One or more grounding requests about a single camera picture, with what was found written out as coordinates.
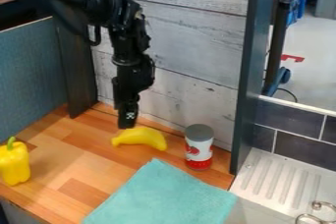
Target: cable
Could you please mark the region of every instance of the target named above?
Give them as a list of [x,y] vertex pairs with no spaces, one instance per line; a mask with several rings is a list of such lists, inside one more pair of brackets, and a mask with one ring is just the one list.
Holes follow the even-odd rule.
[[289,93],[290,95],[293,96],[295,102],[299,102],[298,97],[294,93],[292,93],[290,90],[285,89],[285,88],[281,88],[281,87],[279,87],[277,90],[282,90],[282,91],[285,91],[285,92]]

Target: can lid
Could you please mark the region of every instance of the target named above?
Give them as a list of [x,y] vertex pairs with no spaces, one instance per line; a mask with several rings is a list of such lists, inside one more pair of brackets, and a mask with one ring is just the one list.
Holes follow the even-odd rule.
[[208,126],[196,124],[188,126],[185,135],[189,140],[207,141],[213,138],[213,130]]

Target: yellow banana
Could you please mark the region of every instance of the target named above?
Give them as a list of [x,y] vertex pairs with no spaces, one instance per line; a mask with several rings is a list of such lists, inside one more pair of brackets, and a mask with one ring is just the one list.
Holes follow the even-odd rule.
[[167,149],[167,142],[163,135],[152,128],[138,127],[127,129],[121,135],[111,140],[113,146],[119,144],[147,144],[159,150]]

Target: floor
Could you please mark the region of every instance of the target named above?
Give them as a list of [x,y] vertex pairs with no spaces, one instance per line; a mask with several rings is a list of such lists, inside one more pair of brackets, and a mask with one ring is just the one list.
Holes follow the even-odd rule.
[[[293,92],[300,103],[336,110],[335,37],[336,20],[317,18],[310,12],[288,27],[283,54],[305,60],[282,61],[282,66],[291,70],[292,78],[281,87]],[[283,90],[274,97],[293,101]]]
[[29,149],[31,178],[13,188],[0,182],[0,195],[48,222],[79,223],[153,157],[209,185],[230,187],[230,152],[215,147],[211,169],[196,172],[185,165],[180,132],[145,119],[139,123],[160,130],[168,149],[112,147],[110,139],[119,131],[110,106],[99,103],[76,119],[69,118],[66,107],[56,109],[17,135]]

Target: gray tile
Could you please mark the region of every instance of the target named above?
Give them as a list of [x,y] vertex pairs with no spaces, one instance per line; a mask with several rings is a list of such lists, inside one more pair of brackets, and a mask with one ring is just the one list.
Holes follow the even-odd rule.
[[252,146],[271,152],[274,142],[274,134],[275,131],[272,129],[254,125]]
[[274,152],[336,171],[336,145],[278,132]]
[[259,101],[256,123],[317,139],[323,115],[272,102]]
[[326,118],[322,140],[336,143],[336,118]]

